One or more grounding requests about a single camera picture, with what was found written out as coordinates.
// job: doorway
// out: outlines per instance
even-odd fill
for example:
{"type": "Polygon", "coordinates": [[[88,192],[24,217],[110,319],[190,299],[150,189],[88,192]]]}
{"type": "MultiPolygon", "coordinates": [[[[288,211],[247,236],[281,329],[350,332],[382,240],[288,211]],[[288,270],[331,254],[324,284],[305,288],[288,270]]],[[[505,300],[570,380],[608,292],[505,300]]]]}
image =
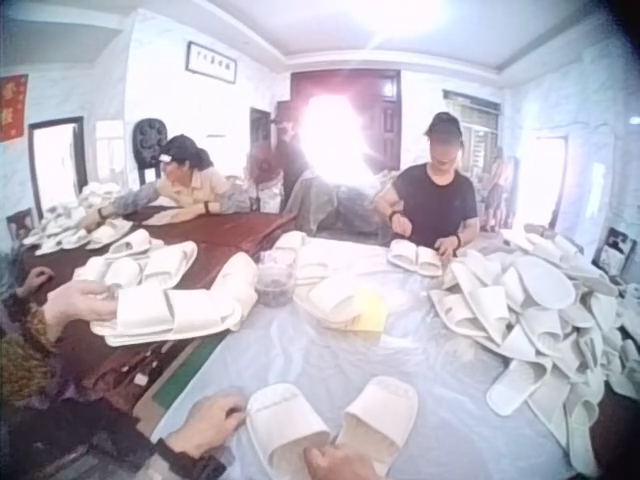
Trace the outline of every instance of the doorway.
{"type": "Polygon", "coordinates": [[[271,145],[271,114],[251,107],[249,115],[251,148],[260,143],[271,145]]]}
{"type": "Polygon", "coordinates": [[[30,124],[29,169],[38,218],[55,205],[74,202],[87,184],[83,117],[30,124]]]}
{"type": "Polygon", "coordinates": [[[519,173],[516,223],[554,229],[562,206],[567,173],[567,137],[538,137],[519,173]]]}

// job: ceiling light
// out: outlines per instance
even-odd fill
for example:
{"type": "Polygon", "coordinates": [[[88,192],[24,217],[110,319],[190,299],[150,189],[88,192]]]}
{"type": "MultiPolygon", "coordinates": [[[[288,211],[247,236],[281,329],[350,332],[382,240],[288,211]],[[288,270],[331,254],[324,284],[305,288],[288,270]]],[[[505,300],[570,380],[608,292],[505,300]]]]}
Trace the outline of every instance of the ceiling light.
{"type": "Polygon", "coordinates": [[[349,5],[355,18],[385,37],[426,32],[442,16],[440,0],[349,0],[349,5]]]}

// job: green floor mat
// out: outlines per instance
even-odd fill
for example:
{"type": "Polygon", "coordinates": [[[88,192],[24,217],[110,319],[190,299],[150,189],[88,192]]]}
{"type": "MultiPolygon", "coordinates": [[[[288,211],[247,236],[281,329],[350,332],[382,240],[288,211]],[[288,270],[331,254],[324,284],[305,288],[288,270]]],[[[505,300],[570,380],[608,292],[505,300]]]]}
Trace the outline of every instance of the green floor mat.
{"type": "Polygon", "coordinates": [[[152,397],[153,400],[165,410],[169,410],[226,336],[227,332],[222,332],[203,340],[158,389],[152,397]]]}

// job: hand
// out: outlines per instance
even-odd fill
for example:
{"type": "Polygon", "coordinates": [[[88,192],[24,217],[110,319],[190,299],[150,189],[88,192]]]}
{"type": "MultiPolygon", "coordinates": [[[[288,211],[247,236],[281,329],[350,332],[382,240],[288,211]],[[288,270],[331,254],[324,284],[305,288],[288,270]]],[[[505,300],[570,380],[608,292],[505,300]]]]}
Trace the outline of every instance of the hand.
{"type": "Polygon", "coordinates": [[[100,226],[103,220],[100,218],[98,214],[98,209],[94,209],[89,211],[82,219],[78,222],[76,228],[78,230],[86,230],[87,232],[92,232],[96,228],[100,226]]]}
{"type": "Polygon", "coordinates": [[[166,439],[174,452],[200,458],[206,451],[221,447],[244,423],[245,401],[239,395],[200,399],[179,430],[166,439]]]}
{"type": "Polygon", "coordinates": [[[413,225],[411,225],[409,219],[403,214],[396,213],[391,218],[391,229],[398,235],[402,235],[403,237],[410,237],[413,230],[413,225]]]}
{"type": "Polygon", "coordinates": [[[47,323],[62,327],[75,319],[113,320],[117,307],[118,301],[104,283],[72,280],[51,292],[42,309],[47,323]]]}
{"type": "Polygon", "coordinates": [[[192,220],[200,215],[200,212],[196,205],[187,208],[173,208],[171,210],[165,210],[163,212],[155,214],[146,222],[145,225],[166,225],[168,223],[180,223],[192,220]]]}
{"type": "Polygon", "coordinates": [[[311,480],[382,480],[369,457],[344,447],[307,448],[304,463],[311,480]]]}
{"type": "Polygon", "coordinates": [[[436,240],[435,247],[438,255],[442,260],[450,260],[454,252],[459,247],[458,237],[452,235],[450,237],[440,238],[436,240]]]}
{"type": "Polygon", "coordinates": [[[27,279],[21,287],[16,288],[16,295],[20,298],[29,298],[38,289],[54,277],[53,272],[46,267],[31,269],[27,279]]]}

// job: yellow paper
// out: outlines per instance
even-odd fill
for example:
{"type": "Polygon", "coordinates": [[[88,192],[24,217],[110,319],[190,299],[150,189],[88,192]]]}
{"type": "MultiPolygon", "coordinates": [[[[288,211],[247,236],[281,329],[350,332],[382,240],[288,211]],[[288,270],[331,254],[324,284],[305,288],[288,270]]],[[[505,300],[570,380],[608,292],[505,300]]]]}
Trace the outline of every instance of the yellow paper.
{"type": "Polygon", "coordinates": [[[371,290],[361,290],[356,295],[356,301],[362,313],[348,330],[353,332],[384,332],[387,323],[387,306],[380,295],[371,290]]]}

